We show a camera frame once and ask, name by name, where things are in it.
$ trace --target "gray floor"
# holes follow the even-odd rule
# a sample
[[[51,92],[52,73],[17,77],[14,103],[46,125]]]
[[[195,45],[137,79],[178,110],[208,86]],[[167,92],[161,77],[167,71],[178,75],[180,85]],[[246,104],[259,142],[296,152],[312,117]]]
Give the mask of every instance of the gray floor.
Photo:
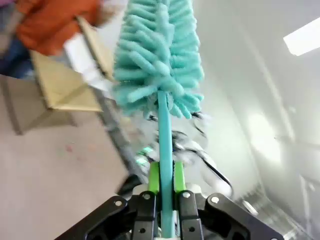
[[[43,110],[41,99],[29,98],[35,86],[9,81],[20,122],[33,119]],[[18,136],[0,90],[2,240],[54,239],[111,197],[127,174],[96,115],[73,116],[77,127],[56,115]]]

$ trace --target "fluorescent light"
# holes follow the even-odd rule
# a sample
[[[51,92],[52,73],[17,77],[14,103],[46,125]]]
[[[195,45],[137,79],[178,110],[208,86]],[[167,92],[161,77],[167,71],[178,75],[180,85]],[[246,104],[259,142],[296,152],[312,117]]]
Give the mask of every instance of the fluorescent light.
[[[283,38],[290,53],[300,56],[320,47],[320,17]]]

